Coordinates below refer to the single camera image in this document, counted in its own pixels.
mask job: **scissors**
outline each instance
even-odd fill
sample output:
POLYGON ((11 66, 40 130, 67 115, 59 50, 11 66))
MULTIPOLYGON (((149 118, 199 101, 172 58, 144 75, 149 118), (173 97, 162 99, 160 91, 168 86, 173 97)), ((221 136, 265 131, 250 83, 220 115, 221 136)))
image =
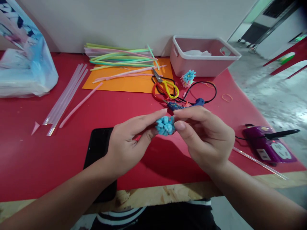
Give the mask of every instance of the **scissors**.
POLYGON ((166 80, 162 80, 162 78, 159 76, 159 74, 154 70, 153 68, 153 72, 154 72, 154 76, 155 78, 157 79, 158 82, 156 82, 153 86, 153 89, 152 89, 152 94, 153 94, 153 97, 155 99, 157 99, 158 101, 161 101, 163 102, 163 98, 160 98, 160 97, 157 97, 156 93, 155 93, 155 89, 156 87, 158 87, 163 93, 164 93, 164 97, 165 97, 165 100, 168 101, 169 99, 175 99, 179 96, 179 89, 178 87, 173 84, 172 82, 169 82, 169 81, 166 81, 166 80), (164 84, 165 86, 165 90, 163 89, 163 87, 161 86, 161 83, 164 84), (173 96, 170 94, 169 92, 169 88, 167 86, 167 84, 171 85, 172 87, 174 87, 175 91, 176 91, 176 96, 173 96))

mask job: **basket handle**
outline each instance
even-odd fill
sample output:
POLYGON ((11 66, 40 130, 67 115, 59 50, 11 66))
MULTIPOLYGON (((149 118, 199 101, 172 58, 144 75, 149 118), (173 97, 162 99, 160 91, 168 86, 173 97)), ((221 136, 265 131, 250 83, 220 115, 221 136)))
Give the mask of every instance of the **basket handle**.
POLYGON ((231 51, 230 51, 226 46, 223 46, 223 47, 220 49, 220 52, 221 52, 224 56, 230 56, 230 54, 231 54, 231 51))
POLYGON ((174 53, 175 53, 175 55, 176 55, 176 57, 177 57, 177 56, 178 56, 178 50, 177 50, 177 48, 176 48, 175 45, 174 45, 173 51, 174 51, 174 53))

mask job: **white stripe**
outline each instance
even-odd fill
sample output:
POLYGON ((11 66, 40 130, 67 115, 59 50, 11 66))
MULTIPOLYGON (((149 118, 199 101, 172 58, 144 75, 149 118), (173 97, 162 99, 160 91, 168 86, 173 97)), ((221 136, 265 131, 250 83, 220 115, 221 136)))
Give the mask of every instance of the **white stripe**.
POLYGON ((102 212, 102 214, 109 215, 109 216, 112 216, 112 217, 124 217, 124 216, 127 216, 127 215, 134 213, 137 210, 138 210, 138 208, 134 208, 134 209, 131 209, 131 210, 126 211, 126 212, 102 212))
POLYGON ((134 216, 125 219, 125 220, 107 220, 102 218, 99 214, 97 215, 97 219, 103 223, 103 224, 107 224, 107 225, 124 225, 127 224, 133 220, 135 220, 144 210, 146 207, 143 207, 137 214, 135 214, 134 216))
POLYGON ((190 204, 200 204, 200 205, 206 205, 206 206, 210 206, 211 205, 211 201, 187 201, 187 203, 190 204))

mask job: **yellow scissor handle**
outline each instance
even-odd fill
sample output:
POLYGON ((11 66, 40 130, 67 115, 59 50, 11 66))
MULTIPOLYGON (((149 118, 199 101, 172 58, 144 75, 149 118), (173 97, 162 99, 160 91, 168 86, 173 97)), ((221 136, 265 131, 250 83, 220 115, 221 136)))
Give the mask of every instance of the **yellow scissor handle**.
POLYGON ((179 89, 177 86, 175 86, 172 82, 169 82, 169 81, 162 81, 162 83, 164 84, 165 86, 165 90, 169 96, 170 99, 175 99, 179 96, 179 89), (172 96, 170 93, 169 93, 169 88, 167 86, 167 84, 171 85, 172 87, 174 87, 175 91, 177 92, 177 95, 176 96, 172 96))

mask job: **hand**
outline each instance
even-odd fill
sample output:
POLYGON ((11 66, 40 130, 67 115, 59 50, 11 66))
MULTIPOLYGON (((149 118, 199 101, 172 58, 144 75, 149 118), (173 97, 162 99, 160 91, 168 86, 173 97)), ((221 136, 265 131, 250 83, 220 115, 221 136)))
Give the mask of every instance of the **hand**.
POLYGON ((174 114, 179 119, 175 128, 202 170, 208 173, 223 167, 234 145, 233 129, 202 106, 175 110, 174 114))
POLYGON ((117 177, 124 175, 142 159, 151 140, 158 134, 152 124, 165 116, 166 112, 167 109, 162 109, 134 117, 114 127, 105 158, 117 177), (139 134, 142 136, 136 141, 135 137, 139 134))

